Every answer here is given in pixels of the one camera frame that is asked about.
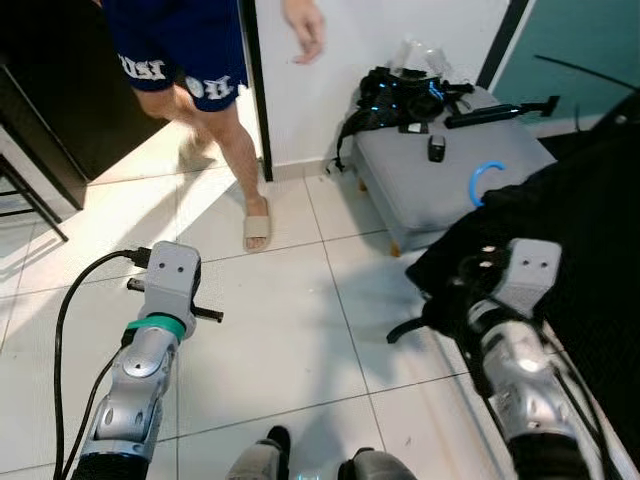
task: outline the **slipper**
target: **slipper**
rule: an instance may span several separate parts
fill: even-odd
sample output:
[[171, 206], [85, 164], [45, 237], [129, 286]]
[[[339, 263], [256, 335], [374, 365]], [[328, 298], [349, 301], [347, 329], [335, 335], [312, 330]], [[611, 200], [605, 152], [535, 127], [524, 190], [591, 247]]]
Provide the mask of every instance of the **slipper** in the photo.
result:
[[[267, 205], [267, 215], [263, 217], [250, 216], [244, 219], [244, 249], [248, 253], [262, 252], [269, 246], [271, 241], [271, 216], [269, 215], [269, 201], [264, 199]], [[264, 245], [258, 248], [248, 248], [247, 240], [249, 238], [266, 238]]]

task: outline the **black cloth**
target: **black cloth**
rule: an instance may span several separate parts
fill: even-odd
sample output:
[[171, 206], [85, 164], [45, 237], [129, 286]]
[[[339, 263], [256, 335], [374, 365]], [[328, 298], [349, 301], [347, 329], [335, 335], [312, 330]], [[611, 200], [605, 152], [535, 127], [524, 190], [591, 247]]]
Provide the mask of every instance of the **black cloth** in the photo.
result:
[[444, 333], [450, 279], [483, 246], [513, 238], [554, 241], [563, 256], [555, 286], [536, 312], [549, 321], [640, 466], [640, 155], [627, 130], [532, 175], [485, 194], [484, 207], [457, 222], [407, 270], [434, 297]]

